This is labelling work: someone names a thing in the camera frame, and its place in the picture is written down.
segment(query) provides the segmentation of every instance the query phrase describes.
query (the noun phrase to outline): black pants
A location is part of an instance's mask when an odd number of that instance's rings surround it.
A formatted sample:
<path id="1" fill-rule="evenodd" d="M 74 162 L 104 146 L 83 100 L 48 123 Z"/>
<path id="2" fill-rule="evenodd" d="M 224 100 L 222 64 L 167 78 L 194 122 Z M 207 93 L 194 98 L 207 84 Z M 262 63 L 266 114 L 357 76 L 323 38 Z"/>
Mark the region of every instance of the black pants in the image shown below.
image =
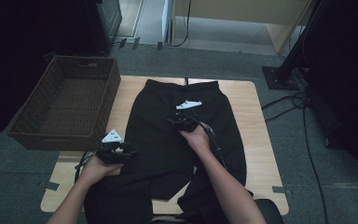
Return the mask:
<path id="1" fill-rule="evenodd" d="M 227 223 L 200 160 L 167 121 L 184 101 L 202 102 L 181 112 L 213 128 L 228 171 L 245 185 L 240 132 L 218 82 L 180 86 L 147 80 L 132 106 L 126 130 L 125 141 L 138 156 L 122 167 L 119 176 L 108 176 L 91 188 L 85 201 L 89 223 L 148 223 L 153 216 L 151 199 L 169 200 L 190 180 L 178 201 L 184 211 L 180 217 L 199 223 Z"/>

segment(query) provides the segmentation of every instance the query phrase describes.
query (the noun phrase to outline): wooden board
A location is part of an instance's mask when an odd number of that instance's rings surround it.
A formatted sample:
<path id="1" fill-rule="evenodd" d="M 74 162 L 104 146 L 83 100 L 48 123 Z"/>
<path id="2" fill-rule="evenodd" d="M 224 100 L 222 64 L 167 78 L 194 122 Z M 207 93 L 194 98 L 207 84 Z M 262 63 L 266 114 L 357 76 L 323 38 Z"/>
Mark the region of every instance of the wooden board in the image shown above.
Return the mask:
<path id="1" fill-rule="evenodd" d="M 125 137 L 127 122 L 135 97 L 150 78 L 161 82 L 185 85 L 184 78 L 172 77 L 131 77 L 121 76 L 112 112 L 106 130 L 116 129 Z M 190 79 L 189 84 L 211 81 L 208 79 Z M 269 141 L 266 123 L 258 101 L 255 85 L 249 81 L 219 80 L 219 87 L 231 103 L 235 119 L 240 129 L 247 163 L 247 185 L 255 199 L 271 199 L 282 215 L 289 211 L 284 193 L 274 193 L 272 187 L 281 187 L 282 181 Z M 57 190 L 47 189 L 41 203 L 45 212 L 54 212 L 74 184 L 75 166 L 82 152 L 61 152 L 54 168 L 50 182 L 60 184 Z M 183 195 L 185 188 L 169 201 L 153 200 L 154 214 L 169 215 L 182 213 L 177 199 Z"/>

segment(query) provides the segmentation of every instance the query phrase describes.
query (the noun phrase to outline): brown wicker basket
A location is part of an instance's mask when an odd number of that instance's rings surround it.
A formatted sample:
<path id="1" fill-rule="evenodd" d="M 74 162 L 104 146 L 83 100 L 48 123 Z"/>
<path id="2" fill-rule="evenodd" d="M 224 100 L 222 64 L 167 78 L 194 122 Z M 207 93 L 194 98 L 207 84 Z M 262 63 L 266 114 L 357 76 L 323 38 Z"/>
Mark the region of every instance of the brown wicker basket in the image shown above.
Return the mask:
<path id="1" fill-rule="evenodd" d="M 87 150 L 105 134 L 120 80 L 115 59 L 56 56 L 8 135 L 32 150 Z"/>

